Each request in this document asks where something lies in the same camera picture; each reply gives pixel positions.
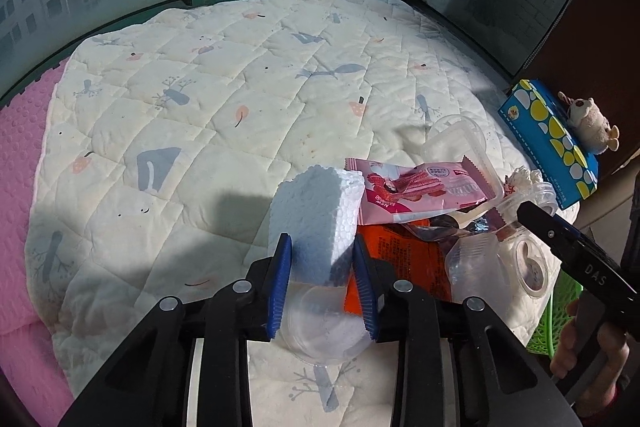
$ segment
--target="pink textured mat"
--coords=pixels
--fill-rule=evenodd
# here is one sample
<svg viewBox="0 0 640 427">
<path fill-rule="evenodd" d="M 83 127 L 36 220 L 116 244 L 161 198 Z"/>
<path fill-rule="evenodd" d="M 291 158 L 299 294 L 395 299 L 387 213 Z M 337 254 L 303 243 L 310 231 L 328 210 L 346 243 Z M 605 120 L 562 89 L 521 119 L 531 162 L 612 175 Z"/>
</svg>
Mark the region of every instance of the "pink textured mat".
<svg viewBox="0 0 640 427">
<path fill-rule="evenodd" d="M 65 64 L 0 110 L 0 367 L 42 427 L 57 425 L 73 398 L 27 293 L 24 242 L 47 107 Z"/>
</svg>

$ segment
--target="white quilt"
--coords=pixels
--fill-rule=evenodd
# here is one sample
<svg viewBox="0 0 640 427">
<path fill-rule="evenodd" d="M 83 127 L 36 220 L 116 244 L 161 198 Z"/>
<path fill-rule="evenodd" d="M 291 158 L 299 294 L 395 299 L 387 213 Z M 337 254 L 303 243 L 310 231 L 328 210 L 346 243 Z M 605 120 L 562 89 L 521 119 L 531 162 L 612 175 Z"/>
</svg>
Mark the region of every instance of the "white quilt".
<svg viewBox="0 0 640 427">
<path fill-rule="evenodd" d="M 413 166 L 453 113 L 478 122 L 499 174 L 528 165 L 504 98 L 399 0 L 170 9 L 86 40 L 49 105 L 25 252 L 74 395 L 162 296 L 207 298 L 267 256 L 271 197 L 308 166 Z M 544 304 L 514 305 L 524 343 Z M 252 344 L 255 425 L 387 426 L 396 349 L 324 368 Z"/>
</svg>

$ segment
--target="clear plastic container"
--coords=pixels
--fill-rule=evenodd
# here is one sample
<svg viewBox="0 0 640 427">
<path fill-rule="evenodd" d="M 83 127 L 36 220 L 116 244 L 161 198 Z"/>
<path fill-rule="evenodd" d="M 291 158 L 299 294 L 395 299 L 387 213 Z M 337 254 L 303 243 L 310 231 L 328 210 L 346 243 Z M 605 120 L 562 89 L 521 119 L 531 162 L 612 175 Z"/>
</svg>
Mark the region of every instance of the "clear plastic container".
<svg viewBox="0 0 640 427">
<path fill-rule="evenodd" d="M 494 190 L 495 196 L 491 200 L 485 201 L 473 210 L 449 214 L 456 218 L 461 229 L 476 217 L 482 216 L 504 197 L 502 180 L 495 172 L 489 158 L 487 158 L 484 148 L 478 143 L 474 131 L 465 120 L 457 121 L 427 140 L 422 154 L 424 162 L 460 162 L 466 156 L 478 167 Z"/>
<path fill-rule="evenodd" d="M 429 133 L 427 134 L 427 141 L 431 138 L 435 138 L 436 134 L 447 130 L 459 121 L 463 121 L 467 124 L 476 140 L 478 140 L 478 145 L 483 151 L 486 151 L 486 138 L 484 137 L 484 133 L 482 132 L 482 129 L 480 129 L 480 126 L 475 121 L 466 116 L 462 116 L 461 114 L 448 114 L 436 121 L 436 123 L 431 126 Z"/>
<path fill-rule="evenodd" d="M 499 241 L 504 241 L 513 237 L 517 233 L 525 232 L 526 229 L 518 222 L 518 207 L 524 201 L 533 201 L 542 208 L 549 216 L 553 216 L 558 211 L 558 201 L 556 191 L 551 183 L 542 182 L 531 185 L 527 191 L 516 190 L 495 205 L 495 209 L 505 222 L 505 226 L 497 230 L 496 235 Z"/>
<path fill-rule="evenodd" d="M 505 320 L 513 291 L 498 248 L 498 240 L 490 232 L 462 237 L 447 254 L 445 269 L 453 301 L 479 297 Z"/>
<path fill-rule="evenodd" d="M 372 343 L 362 317 L 344 311 L 346 291 L 289 283 L 280 334 L 297 357 L 316 365 L 339 365 Z"/>
</svg>

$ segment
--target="styrofoam block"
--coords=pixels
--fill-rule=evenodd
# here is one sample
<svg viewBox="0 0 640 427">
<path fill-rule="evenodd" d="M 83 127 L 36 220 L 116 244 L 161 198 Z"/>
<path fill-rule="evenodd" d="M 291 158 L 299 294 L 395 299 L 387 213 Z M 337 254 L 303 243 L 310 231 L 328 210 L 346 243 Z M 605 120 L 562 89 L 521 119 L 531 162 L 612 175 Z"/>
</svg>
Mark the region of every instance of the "styrofoam block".
<svg viewBox="0 0 640 427">
<path fill-rule="evenodd" d="M 360 172 L 319 165 L 280 184 L 271 201 L 269 252 L 275 250 L 281 233 L 291 236 L 291 280 L 347 284 L 363 193 Z"/>
</svg>

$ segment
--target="stuffed toy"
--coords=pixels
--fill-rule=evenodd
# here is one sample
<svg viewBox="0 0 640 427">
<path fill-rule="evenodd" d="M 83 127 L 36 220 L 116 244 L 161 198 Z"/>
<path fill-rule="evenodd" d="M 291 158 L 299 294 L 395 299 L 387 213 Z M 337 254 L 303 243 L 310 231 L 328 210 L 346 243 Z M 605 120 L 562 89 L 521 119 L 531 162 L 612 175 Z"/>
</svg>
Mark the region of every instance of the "stuffed toy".
<svg viewBox="0 0 640 427">
<path fill-rule="evenodd" d="M 617 151 L 620 131 L 617 126 L 610 126 L 592 98 L 569 98 L 562 91 L 558 98 L 567 106 L 569 126 L 587 152 L 602 154 L 607 149 Z"/>
</svg>

